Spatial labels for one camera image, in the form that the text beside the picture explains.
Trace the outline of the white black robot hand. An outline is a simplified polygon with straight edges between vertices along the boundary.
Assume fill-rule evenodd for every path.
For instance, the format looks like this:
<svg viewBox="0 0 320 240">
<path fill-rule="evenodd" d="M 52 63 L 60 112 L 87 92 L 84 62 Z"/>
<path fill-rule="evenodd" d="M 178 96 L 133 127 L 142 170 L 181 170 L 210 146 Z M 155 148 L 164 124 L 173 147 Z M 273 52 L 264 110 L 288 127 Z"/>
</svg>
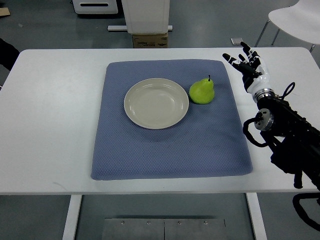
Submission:
<svg viewBox="0 0 320 240">
<path fill-rule="evenodd" d="M 239 54 L 237 59 L 227 53 L 223 53 L 222 57 L 242 74 L 245 91 L 254 95 L 259 90 L 270 89 L 270 76 L 263 59 L 245 42 L 242 41 L 240 45 L 246 57 Z"/>
</svg>

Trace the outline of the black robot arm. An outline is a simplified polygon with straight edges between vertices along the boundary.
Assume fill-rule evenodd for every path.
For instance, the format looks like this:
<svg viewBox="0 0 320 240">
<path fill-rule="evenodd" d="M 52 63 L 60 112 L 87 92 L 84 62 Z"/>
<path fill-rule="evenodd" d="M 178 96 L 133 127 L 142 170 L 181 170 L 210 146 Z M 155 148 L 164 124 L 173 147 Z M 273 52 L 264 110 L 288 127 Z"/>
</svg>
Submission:
<svg viewBox="0 0 320 240">
<path fill-rule="evenodd" d="M 294 176 L 293 186 L 302 189 L 303 175 L 320 186 L 320 132 L 297 111 L 285 97 L 294 89 L 292 82 L 283 95 L 264 88 L 253 95 L 258 107 L 255 117 L 244 122 L 242 131 L 255 146 L 269 147 L 271 163 Z"/>
</svg>

